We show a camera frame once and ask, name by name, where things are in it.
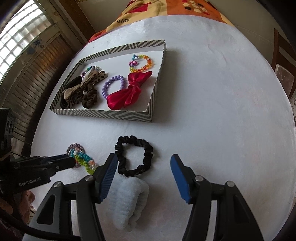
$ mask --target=screw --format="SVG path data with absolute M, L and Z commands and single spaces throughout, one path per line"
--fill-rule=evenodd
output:
M 94 176 L 93 175 L 88 175 L 84 179 L 85 179 L 85 181 L 89 182 L 89 181 L 92 181 L 94 179 Z
M 197 182 L 202 182 L 202 181 L 203 181 L 203 177 L 200 176 L 200 175 L 197 175 L 197 176 L 195 176 L 195 180 L 196 180 Z
M 60 187 L 61 185 L 62 185 L 62 182 L 60 182 L 60 181 L 54 183 L 54 187 L 55 187 L 55 188 L 58 188 L 58 187 Z
M 230 188 L 233 188 L 235 186 L 235 184 L 232 181 L 228 181 L 227 186 L 229 186 Z

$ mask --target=pink knot charm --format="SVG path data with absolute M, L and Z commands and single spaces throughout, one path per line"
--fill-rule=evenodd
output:
M 138 62 L 133 60 L 133 61 L 131 61 L 131 62 L 129 63 L 129 65 L 130 65 L 131 67 L 133 67 L 133 66 L 138 65 Z

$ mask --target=window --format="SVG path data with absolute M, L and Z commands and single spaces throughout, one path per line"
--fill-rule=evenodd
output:
M 34 0 L 29 0 L 12 17 L 0 33 L 0 83 L 22 50 L 50 25 Z

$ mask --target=orange beaded bracelet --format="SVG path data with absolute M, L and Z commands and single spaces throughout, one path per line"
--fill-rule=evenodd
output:
M 142 68 L 134 69 L 134 66 L 138 65 L 138 62 L 135 61 L 136 58 L 144 58 L 144 59 L 146 59 L 147 60 L 147 64 L 144 67 L 142 67 Z M 133 55 L 133 60 L 129 63 L 129 66 L 130 66 L 131 73 L 143 72 L 143 71 L 146 71 L 149 68 L 151 68 L 151 66 L 152 66 L 152 60 L 147 55 L 144 55 L 144 54 Z

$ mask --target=red satin bow scrunchie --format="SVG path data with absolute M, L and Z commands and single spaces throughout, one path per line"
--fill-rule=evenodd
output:
M 120 110 L 134 104 L 141 93 L 141 85 L 152 75 L 152 71 L 146 73 L 130 73 L 128 75 L 129 86 L 127 89 L 116 91 L 107 96 L 107 104 L 111 110 Z

